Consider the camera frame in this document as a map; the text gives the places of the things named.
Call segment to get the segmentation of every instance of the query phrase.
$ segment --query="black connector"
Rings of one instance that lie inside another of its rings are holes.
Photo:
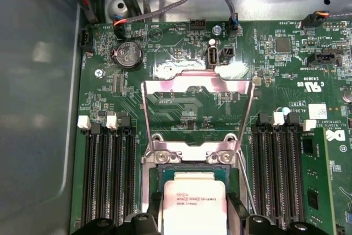
[[[232,18],[229,18],[229,22],[227,24],[227,35],[229,37],[236,37],[238,31],[238,16],[236,13],[236,20],[233,21]]]
[[[233,47],[224,47],[222,51],[224,57],[233,57],[235,55],[235,49]]]
[[[206,30],[205,19],[191,20],[189,24],[190,30]]]
[[[314,53],[307,58],[307,66],[324,64],[342,66],[342,58],[335,53]]]
[[[326,21],[328,15],[327,11],[314,11],[313,14],[309,14],[304,20],[302,20],[302,29],[317,28]]]
[[[208,65],[217,65],[219,62],[218,49],[216,49],[215,47],[209,47],[207,58],[208,58]]]
[[[88,29],[82,29],[79,36],[79,47],[83,52],[94,52],[93,44],[93,35],[88,31]]]
[[[345,227],[336,224],[336,235],[346,235]]]
[[[125,40],[125,25],[117,24],[114,26],[114,34],[119,40]]]

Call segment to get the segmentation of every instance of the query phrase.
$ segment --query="usb port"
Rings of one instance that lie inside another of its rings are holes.
[[[215,47],[208,48],[208,64],[217,65],[218,64],[218,49]]]

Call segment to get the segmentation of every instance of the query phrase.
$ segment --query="black dimm slot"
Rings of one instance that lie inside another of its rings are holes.
[[[253,175],[253,196],[254,203],[256,206],[257,213],[262,215],[260,212],[261,205],[261,192],[260,192],[260,167],[259,167],[259,146],[258,146],[258,137],[260,133],[257,131],[258,128],[256,125],[252,126],[252,175]]]
[[[286,138],[285,134],[280,132],[279,133],[279,138],[280,138],[280,150],[282,153],[282,176],[283,176],[283,212],[284,212],[284,224],[283,224],[283,229],[286,229],[288,225],[291,223],[291,207],[290,207],[290,199],[289,199],[289,182],[291,179],[289,179],[289,174],[288,174],[288,163],[287,163],[287,153],[289,152],[287,144],[286,144]]]
[[[267,132],[266,136],[266,154],[267,154],[267,200],[268,200],[268,217],[275,221],[276,219],[276,202],[275,202],[275,173],[274,173],[274,156],[273,156],[273,142],[272,142],[272,132]]]
[[[121,211],[121,181],[122,181],[122,145],[121,136],[111,135],[111,202],[110,218],[116,225],[122,224]]]
[[[84,162],[83,180],[83,203],[82,203],[82,225],[87,224],[93,218],[94,205],[94,169],[96,153],[96,135],[87,135]]]
[[[135,173],[136,173],[136,150],[133,135],[125,135],[126,167],[125,167],[125,191],[124,191],[124,218],[134,213],[135,205]]]
[[[284,222],[284,201],[282,199],[281,194],[283,194],[283,175],[282,175],[282,151],[281,151],[281,142],[280,135],[276,131],[277,129],[273,129],[273,156],[274,158],[274,189],[275,189],[275,205],[276,205],[276,225],[278,227],[283,226]]]
[[[288,161],[291,161],[291,172],[292,182],[290,190],[294,193],[291,195],[291,204],[294,205],[292,215],[294,216],[293,221],[305,221],[304,203],[303,203],[303,191],[302,191],[302,166],[301,166],[301,149],[298,144],[298,132],[296,126],[288,128],[286,140],[288,144],[291,144],[290,157]]]
[[[84,173],[83,173],[83,191],[82,191],[82,226],[86,225],[89,222],[89,219],[87,219],[87,208],[90,207],[90,201],[91,199],[88,196],[89,193],[89,188],[91,183],[92,177],[89,175],[89,168],[91,167],[91,161],[90,161],[90,153],[91,153],[91,141],[92,141],[92,135],[87,135],[86,136],[86,146],[85,146],[85,158],[84,158]]]
[[[96,218],[106,217],[107,190],[108,190],[108,140],[107,135],[100,135],[98,156],[98,180]]]
[[[292,134],[286,132],[286,144],[288,147],[287,150],[287,172],[288,172],[288,189],[289,189],[289,201],[290,201],[290,215],[292,217],[292,221],[298,221],[298,208],[296,207],[296,200],[297,200],[297,174],[295,168],[295,148],[294,144],[291,142]]]
[[[262,189],[262,194],[264,195],[262,199],[262,205],[261,205],[261,210],[263,212],[263,215],[268,215],[268,206],[270,206],[270,201],[268,199],[268,166],[267,166],[267,135],[266,133],[262,133],[261,136],[259,137],[260,143],[259,143],[259,158],[260,158],[260,169],[261,169],[261,178],[260,178],[260,185]]]

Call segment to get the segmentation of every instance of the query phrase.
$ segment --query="screw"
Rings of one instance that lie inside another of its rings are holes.
[[[96,69],[94,75],[98,79],[102,79],[105,76],[105,72],[102,69]]]
[[[164,154],[159,154],[159,159],[160,161],[165,161],[165,155]]]
[[[219,36],[222,32],[222,28],[219,25],[215,25],[212,29],[214,35]]]
[[[223,163],[228,163],[228,162],[231,162],[233,156],[232,154],[229,154],[228,152],[224,152],[223,154],[221,154],[221,161]]]
[[[156,160],[160,163],[165,163],[169,159],[168,152],[161,151],[156,155]]]
[[[258,223],[262,223],[263,222],[263,219],[261,217],[257,217],[257,216],[253,217],[253,220],[255,222],[258,222]]]
[[[295,228],[299,229],[300,231],[306,231],[307,230],[307,227],[304,226],[303,224],[300,224],[300,223],[295,224]]]
[[[228,162],[230,160],[230,155],[229,154],[224,154],[224,160]]]
[[[138,216],[137,217],[138,220],[147,220],[148,219],[148,216],[147,215],[141,215],[141,216]]]
[[[102,221],[99,221],[97,225],[99,227],[107,227],[109,226],[109,222],[107,222],[106,220],[102,220]]]

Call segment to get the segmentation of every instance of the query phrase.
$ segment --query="cable connector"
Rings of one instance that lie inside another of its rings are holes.
[[[79,35],[79,47],[83,52],[94,52],[93,35],[86,28],[82,29]]]
[[[233,20],[231,17],[229,18],[227,24],[227,35],[229,37],[236,37],[238,31],[238,15],[236,13],[236,19]]]
[[[302,29],[317,28],[329,17],[329,11],[314,11],[301,22]]]

